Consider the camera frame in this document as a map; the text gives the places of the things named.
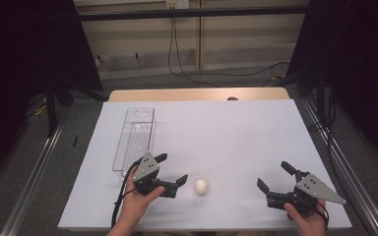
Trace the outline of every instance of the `wrist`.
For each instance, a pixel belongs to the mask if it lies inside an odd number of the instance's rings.
[[[120,216],[116,224],[109,231],[108,236],[129,236],[138,222],[138,219]]]

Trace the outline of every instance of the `wall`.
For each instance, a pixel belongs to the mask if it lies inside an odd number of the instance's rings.
[[[79,13],[163,10],[165,1],[77,0]],[[307,5],[309,0],[192,0],[190,8]],[[184,71],[271,65],[289,61],[303,15],[175,19]],[[102,80],[169,73],[171,19],[83,22]],[[170,66],[179,72],[175,42]]]

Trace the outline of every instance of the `table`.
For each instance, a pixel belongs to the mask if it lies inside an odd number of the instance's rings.
[[[230,96],[240,100],[225,101]],[[189,174],[176,199],[161,198],[151,204],[136,227],[138,231],[292,229],[294,225],[285,212],[267,208],[265,196],[255,186],[257,177],[262,177],[272,191],[291,191],[294,179],[280,168],[281,160],[302,171],[318,173],[334,189],[295,104],[283,88],[121,90],[113,92],[109,101],[103,105],[59,222],[61,228],[109,228],[113,205],[107,203],[116,200],[120,181],[106,169],[112,164],[119,139],[121,121],[117,118],[124,117],[127,107],[149,106],[157,110],[154,153],[166,149],[169,154],[168,160],[161,163],[158,177],[170,181]],[[242,119],[234,122],[234,115]],[[211,184],[211,191],[203,198],[196,196],[192,187],[194,180],[201,177]],[[343,206],[328,203],[327,209],[336,216],[332,217],[331,228],[351,227]]]

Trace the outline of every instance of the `gray carpet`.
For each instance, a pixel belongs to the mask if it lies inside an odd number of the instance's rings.
[[[284,75],[287,65],[280,65],[273,71],[274,76]],[[242,68],[218,70],[215,73],[248,74],[257,72],[263,68]],[[277,80],[268,82],[269,72],[256,76],[191,76],[192,80],[199,80],[214,84],[219,87],[261,87],[273,85]],[[141,78],[129,78],[110,80],[103,82],[104,93],[109,94],[115,89],[171,89],[171,88],[210,88],[211,86],[194,83],[185,77],[173,75],[158,75]],[[297,107],[302,114],[306,125],[313,122],[306,112],[302,98],[298,96],[295,85],[286,87],[289,95],[295,99]],[[100,112],[102,103],[85,97],[80,93],[73,92],[76,97],[71,107],[66,124],[61,132],[56,148],[48,160],[44,174],[40,179],[39,187],[34,193],[30,207],[19,228],[18,235],[105,235],[106,232],[73,233],[68,230],[57,228],[64,206],[67,203],[70,190],[73,187],[82,160],[87,151],[89,141]],[[13,145],[10,154],[0,166],[0,232],[4,226],[12,208],[18,200],[37,158],[46,142],[48,129],[46,113],[40,116],[30,117],[24,129]],[[378,151],[369,141],[363,140],[359,135],[358,127],[347,115],[340,104],[337,105],[337,119],[332,127],[334,138],[339,143],[342,151],[350,162],[361,184],[369,193],[376,206],[378,206]],[[315,146],[320,151],[321,158],[326,165],[333,182],[341,186],[337,180],[333,167],[329,161],[325,143],[318,132],[310,133]],[[347,184],[345,189],[339,190],[340,194],[349,196],[352,204],[345,206],[351,220],[351,229],[329,231],[328,235],[375,235],[371,225],[367,221],[355,196]],[[273,232],[277,236],[296,235],[294,231]]]

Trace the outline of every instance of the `power outlet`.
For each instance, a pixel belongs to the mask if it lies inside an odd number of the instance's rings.
[[[189,9],[189,0],[177,0],[176,9]]]
[[[177,0],[166,0],[165,9],[167,10],[177,9]]]

